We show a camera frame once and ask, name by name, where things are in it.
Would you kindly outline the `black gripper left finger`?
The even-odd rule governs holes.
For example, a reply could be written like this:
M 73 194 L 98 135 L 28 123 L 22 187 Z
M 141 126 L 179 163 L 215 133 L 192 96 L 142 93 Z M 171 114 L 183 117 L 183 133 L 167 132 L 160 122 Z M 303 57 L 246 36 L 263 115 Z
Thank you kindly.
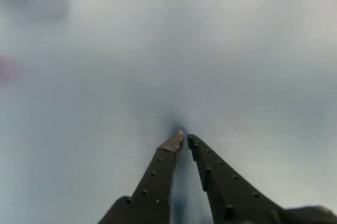
M 116 200 L 100 223 L 170 223 L 171 192 L 183 137 L 184 132 L 178 130 L 156 149 L 133 194 Z

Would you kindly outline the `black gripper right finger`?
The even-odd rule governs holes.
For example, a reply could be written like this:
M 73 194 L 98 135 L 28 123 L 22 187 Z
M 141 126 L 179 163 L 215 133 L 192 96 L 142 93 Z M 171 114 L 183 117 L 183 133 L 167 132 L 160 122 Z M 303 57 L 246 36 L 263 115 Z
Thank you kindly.
M 239 175 L 203 140 L 187 136 L 214 223 L 281 223 L 283 209 Z

